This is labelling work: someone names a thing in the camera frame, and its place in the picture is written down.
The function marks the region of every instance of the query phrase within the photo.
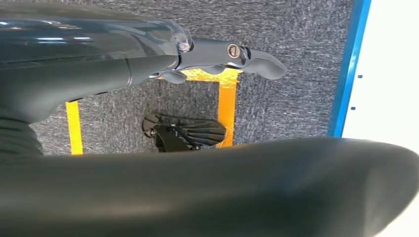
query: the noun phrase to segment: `blue stripe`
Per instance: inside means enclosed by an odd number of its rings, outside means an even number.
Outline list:
[[[342,136],[370,6],[371,0],[354,1],[348,37],[337,81],[328,136]]]

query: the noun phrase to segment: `bolt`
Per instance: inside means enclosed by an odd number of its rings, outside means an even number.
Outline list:
[[[191,45],[188,43],[181,43],[179,44],[179,50],[186,53],[191,49]]]
[[[230,56],[230,58],[236,59],[240,56],[240,47],[232,43],[228,45],[227,53],[228,53],[228,56]]]
[[[148,131],[145,131],[145,132],[144,132],[144,134],[145,134],[147,137],[154,137],[154,135],[156,135],[156,131],[155,131],[154,129],[150,129],[150,130],[148,130]]]

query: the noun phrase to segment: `yellow tape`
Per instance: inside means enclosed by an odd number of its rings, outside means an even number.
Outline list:
[[[72,155],[83,154],[82,128],[80,125],[79,103],[66,103],[68,131]]]
[[[192,81],[219,82],[218,92],[218,121],[225,126],[227,134],[225,140],[218,144],[218,148],[230,147],[234,138],[234,118],[236,112],[236,90],[241,71],[226,69],[218,75],[208,74],[200,69],[183,71]]]

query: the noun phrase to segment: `black pedal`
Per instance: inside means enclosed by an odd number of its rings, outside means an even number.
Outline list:
[[[142,125],[144,134],[156,139],[159,152],[201,150],[225,139],[226,129],[219,122],[149,114]]]

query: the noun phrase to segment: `screw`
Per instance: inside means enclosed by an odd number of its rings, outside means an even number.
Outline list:
[[[230,56],[230,58],[236,59],[240,56],[240,47],[232,43],[228,45],[227,53],[228,53],[228,56]]]

